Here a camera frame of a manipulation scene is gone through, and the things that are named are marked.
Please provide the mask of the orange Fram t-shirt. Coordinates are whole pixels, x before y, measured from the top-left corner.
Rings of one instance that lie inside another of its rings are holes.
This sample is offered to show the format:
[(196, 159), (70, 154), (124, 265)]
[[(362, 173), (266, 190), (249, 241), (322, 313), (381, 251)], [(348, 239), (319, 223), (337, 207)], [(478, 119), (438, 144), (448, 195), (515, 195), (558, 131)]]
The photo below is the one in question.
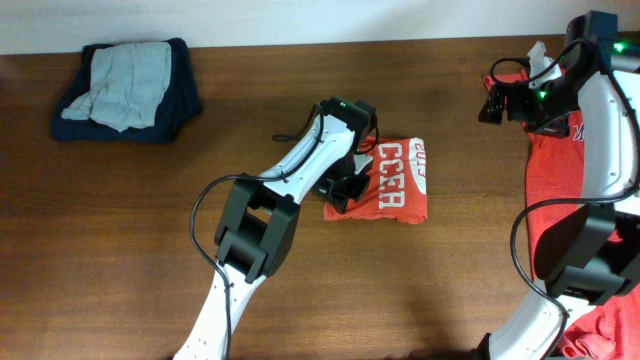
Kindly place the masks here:
[(424, 141), (418, 137), (381, 138), (367, 155), (373, 160), (364, 196), (358, 202), (350, 200), (343, 213), (326, 202), (324, 220), (388, 218), (422, 224), (428, 218)]

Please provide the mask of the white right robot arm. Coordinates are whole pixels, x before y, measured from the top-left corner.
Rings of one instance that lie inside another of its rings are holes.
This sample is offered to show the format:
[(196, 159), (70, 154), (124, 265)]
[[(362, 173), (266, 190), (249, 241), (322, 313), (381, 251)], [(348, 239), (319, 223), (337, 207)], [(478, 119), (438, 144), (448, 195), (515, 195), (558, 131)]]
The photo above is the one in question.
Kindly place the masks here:
[(535, 135), (564, 138), (569, 117), (586, 127), (582, 192), (546, 229), (529, 270), (528, 294), (487, 334), (476, 359), (548, 359), (577, 318), (639, 283), (639, 48), (618, 36), (615, 14), (591, 10), (567, 26), (555, 59), (520, 59), (528, 77), (495, 80), (483, 123), (517, 121)]

